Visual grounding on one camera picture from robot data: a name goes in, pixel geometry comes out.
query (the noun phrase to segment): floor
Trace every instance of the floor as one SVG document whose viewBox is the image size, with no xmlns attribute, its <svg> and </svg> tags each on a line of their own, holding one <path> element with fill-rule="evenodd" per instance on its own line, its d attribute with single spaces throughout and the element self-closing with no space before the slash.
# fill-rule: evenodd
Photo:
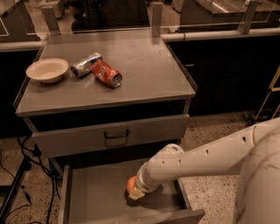
<svg viewBox="0 0 280 224">
<path fill-rule="evenodd" d="M 250 112 L 242 111 L 192 116 L 189 119 L 189 125 L 180 145 L 184 150 L 189 151 L 202 144 L 234 133 L 247 126 L 244 116 L 250 117 L 250 115 Z M 33 149 L 34 143 L 32 139 L 28 139 L 25 146 Z M 0 151 L 2 166 L 15 175 L 23 159 L 17 139 L 15 137 L 0 139 Z M 42 157 L 42 161 L 45 166 L 49 167 L 47 159 Z M 1 185 L 10 185 L 13 177 L 3 167 L 0 168 Z M 183 178 L 192 209 L 204 209 L 206 212 L 199 224 L 232 223 L 237 180 L 238 176 Z M 46 223 L 47 210 L 52 195 L 52 181 L 38 165 L 31 164 L 31 169 L 26 171 L 22 177 L 21 186 L 30 195 L 31 204 L 26 200 L 23 190 L 19 188 L 8 212 L 10 214 L 6 218 L 6 223 Z M 61 187 L 62 183 L 59 181 L 59 194 L 61 193 Z M 49 223 L 57 223 L 59 209 L 60 199 L 58 194 L 55 193 Z"/>
</svg>

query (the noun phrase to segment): black handle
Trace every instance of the black handle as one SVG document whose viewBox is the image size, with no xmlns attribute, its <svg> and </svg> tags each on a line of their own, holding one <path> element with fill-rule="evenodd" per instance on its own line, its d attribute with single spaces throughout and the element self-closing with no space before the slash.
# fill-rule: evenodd
<svg viewBox="0 0 280 224">
<path fill-rule="evenodd" d="M 107 139 L 115 139 L 115 138 L 127 137 L 129 134 L 130 134 L 130 131 L 128 129 L 126 129 L 125 134 L 117 135 L 117 136 L 108 136 L 107 132 L 104 132 L 104 136 Z"/>
</svg>

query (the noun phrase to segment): white bowl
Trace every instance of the white bowl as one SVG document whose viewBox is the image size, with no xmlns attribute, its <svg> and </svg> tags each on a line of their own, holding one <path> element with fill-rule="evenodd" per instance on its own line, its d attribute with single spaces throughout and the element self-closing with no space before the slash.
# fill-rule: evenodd
<svg viewBox="0 0 280 224">
<path fill-rule="evenodd" d="M 62 78 L 69 65 L 63 59 L 41 59 L 26 69 L 26 75 L 43 83 L 54 83 Z"/>
</svg>

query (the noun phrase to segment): orange ball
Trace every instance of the orange ball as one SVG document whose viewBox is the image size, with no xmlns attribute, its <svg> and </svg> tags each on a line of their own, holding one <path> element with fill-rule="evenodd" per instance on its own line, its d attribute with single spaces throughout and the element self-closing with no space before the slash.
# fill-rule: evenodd
<svg viewBox="0 0 280 224">
<path fill-rule="evenodd" d="M 130 178 L 128 180 L 128 183 L 126 184 L 126 191 L 128 193 L 130 193 L 134 187 L 134 184 L 135 184 L 135 180 L 136 180 L 137 176 L 133 176 L 132 178 Z"/>
</svg>

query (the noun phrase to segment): drawer front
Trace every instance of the drawer front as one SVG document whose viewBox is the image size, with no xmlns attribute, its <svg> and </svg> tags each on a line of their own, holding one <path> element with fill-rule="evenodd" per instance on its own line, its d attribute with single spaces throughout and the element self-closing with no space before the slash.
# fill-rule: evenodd
<svg viewBox="0 0 280 224">
<path fill-rule="evenodd" d="M 74 129 L 38 132 L 33 138 L 46 157 L 180 139 L 188 115 L 172 115 Z"/>
</svg>

